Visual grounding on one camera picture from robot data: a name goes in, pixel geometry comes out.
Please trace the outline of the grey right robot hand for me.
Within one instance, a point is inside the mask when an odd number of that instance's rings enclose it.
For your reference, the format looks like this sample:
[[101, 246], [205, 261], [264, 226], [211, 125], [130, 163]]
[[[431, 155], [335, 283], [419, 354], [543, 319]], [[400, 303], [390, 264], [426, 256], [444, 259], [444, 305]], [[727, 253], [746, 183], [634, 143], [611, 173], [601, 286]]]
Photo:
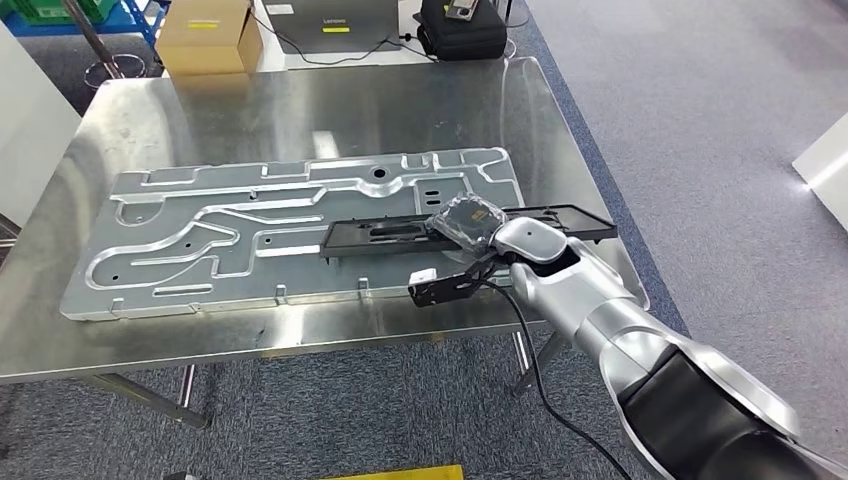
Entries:
[[509, 220], [507, 213], [473, 193], [460, 193], [425, 221], [429, 232], [439, 233], [460, 247], [446, 256], [470, 264], [484, 256], [495, 232]]

